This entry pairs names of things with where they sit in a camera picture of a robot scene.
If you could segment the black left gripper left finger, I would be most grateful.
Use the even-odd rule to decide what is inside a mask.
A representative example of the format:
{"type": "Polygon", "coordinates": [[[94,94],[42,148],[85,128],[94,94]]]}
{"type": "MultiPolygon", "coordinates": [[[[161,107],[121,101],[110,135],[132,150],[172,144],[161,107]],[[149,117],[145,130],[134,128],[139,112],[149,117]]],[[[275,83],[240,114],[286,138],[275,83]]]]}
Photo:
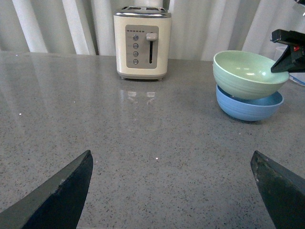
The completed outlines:
{"type": "Polygon", "coordinates": [[[2,229],[75,229],[93,170],[90,150],[1,212],[2,229]]]}

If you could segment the other arm black gripper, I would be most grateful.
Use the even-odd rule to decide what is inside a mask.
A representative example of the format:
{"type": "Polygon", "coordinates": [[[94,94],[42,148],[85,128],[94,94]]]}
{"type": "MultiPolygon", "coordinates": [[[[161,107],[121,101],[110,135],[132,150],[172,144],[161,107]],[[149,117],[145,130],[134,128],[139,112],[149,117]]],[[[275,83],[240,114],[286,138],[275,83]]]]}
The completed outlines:
{"type": "Polygon", "coordinates": [[[271,41],[288,45],[283,54],[271,67],[271,72],[305,72],[305,34],[297,31],[277,29],[272,32],[271,41]]]}

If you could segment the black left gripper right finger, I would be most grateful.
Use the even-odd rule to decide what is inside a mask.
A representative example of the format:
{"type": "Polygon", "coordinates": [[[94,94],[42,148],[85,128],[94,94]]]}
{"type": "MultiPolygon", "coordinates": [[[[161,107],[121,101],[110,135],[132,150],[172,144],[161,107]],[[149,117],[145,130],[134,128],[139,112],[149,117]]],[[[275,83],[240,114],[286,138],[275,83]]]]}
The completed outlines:
{"type": "Polygon", "coordinates": [[[269,216],[277,229],[305,227],[305,179],[255,151],[251,169],[269,216]]]}

